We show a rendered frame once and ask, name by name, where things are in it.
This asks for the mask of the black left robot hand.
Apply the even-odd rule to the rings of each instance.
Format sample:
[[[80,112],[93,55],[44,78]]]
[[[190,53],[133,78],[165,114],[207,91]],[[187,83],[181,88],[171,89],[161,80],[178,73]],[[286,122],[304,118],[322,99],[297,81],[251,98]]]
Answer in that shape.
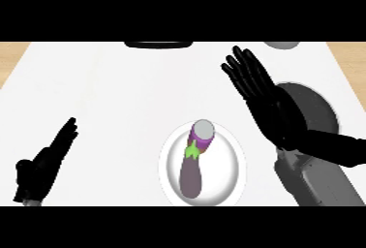
[[[77,135],[75,118],[72,117],[56,134],[52,144],[40,150],[34,159],[18,161],[18,191],[13,198],[15,202],[21,204],[24,204],[24,200],[43,202],[50,193],[60,165]]]

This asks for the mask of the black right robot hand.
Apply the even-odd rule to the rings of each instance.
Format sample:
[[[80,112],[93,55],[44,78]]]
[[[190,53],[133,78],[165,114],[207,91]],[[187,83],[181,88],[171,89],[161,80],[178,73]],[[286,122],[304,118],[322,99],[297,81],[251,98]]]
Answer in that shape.
[[[347,168],[366,164],[366,139],[307,128],[297,102],[248,48],[233,46],[221,70],[246,101],[260,132],[280,150],[297,150]]]

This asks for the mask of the dark grey pan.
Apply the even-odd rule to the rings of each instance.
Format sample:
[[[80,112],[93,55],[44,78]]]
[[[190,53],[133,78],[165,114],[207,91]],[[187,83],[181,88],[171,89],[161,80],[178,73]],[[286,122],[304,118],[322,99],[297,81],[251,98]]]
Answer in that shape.
[[[339,132],[338,117],[322,95],[311,88],[295,82],[280,82],[277,86],[286,90],[297,102],[307,128],[336,134]]]

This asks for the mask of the purple can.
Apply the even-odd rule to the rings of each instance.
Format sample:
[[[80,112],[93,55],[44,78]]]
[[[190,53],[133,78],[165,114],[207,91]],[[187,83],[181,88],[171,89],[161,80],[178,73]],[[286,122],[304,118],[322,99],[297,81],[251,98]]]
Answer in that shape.
[[[192,125],[187,143],[189,144],[195,143],[199,150],[205,152],[212,142],[212,139],[214,139],[212,123],[207,119],[201,119]]]

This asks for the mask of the white oval plate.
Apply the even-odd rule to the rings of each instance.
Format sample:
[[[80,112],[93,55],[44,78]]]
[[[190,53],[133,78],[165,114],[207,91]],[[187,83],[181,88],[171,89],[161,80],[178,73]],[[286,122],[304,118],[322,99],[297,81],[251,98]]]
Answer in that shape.
[[[180,191],[180,170],[187,139],[195,122],[184,123],[171,133],[159,153],[159,184],[174,206],[233,206],[239,203],[246,184],[246,158],[230,132],[212,124],[214,138],[198,157],[202,191],[189,199]]]

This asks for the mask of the grey round object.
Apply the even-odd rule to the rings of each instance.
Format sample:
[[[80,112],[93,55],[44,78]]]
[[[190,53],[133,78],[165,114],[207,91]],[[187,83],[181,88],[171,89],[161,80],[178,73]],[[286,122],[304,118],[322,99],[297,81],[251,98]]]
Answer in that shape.
[[[264,43],[276,49],[292,49],[300,44],[300,42],[264,42]]]

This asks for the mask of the purple eggplant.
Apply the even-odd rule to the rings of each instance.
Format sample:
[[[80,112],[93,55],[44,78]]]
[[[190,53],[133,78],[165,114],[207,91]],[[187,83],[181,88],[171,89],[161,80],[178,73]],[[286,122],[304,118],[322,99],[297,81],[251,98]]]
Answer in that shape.
[[[202,191],[199,157],[201,149],[196,147],[196,141],[192,140],[184,149],[184,157],[178,177],[180,192],[187,199],[195,199]]]

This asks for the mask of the black flat object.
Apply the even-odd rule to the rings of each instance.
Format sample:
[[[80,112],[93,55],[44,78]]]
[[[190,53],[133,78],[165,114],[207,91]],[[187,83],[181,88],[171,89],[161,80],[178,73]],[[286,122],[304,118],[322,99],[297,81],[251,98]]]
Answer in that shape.
[[[171,49],[189,47],[193,42],[124,42],[128,47],[147,49]]]

